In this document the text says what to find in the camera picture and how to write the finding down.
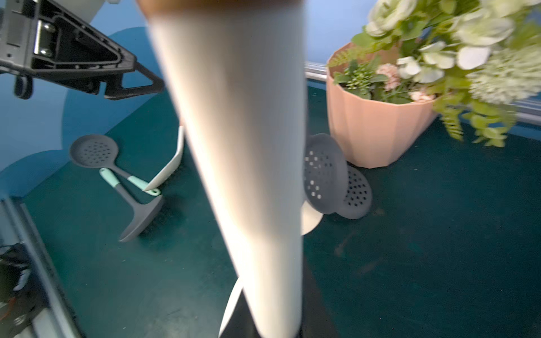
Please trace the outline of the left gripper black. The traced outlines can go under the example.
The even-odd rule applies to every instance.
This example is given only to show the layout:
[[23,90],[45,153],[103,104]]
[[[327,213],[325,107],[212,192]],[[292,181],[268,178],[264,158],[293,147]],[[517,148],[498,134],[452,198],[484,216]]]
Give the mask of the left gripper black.
[[[111,101],[157,94],[165,82],[137,63],[134,54],[90,25],[104,1],[1,2],[1,74],[67,80],[79,75],[74,90]],[[128,73],[149,84],[126,87]]]

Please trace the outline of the cream utensil rack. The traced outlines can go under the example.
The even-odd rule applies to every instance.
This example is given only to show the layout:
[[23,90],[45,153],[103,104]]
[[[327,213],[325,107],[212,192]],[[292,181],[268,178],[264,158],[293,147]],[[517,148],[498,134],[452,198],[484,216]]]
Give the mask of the cream utensil rack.
[[323,214],[317,211],[308,201],[301,207],[301,234],[312,232],[321,222]]

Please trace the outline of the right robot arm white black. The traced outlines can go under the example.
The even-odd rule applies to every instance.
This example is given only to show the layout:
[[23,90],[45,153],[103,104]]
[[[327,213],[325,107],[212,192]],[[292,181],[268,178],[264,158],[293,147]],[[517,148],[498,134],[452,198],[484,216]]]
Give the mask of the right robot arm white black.
[[1,336],[15,337],[32,325],[48,301],[22,244],[1,246]]

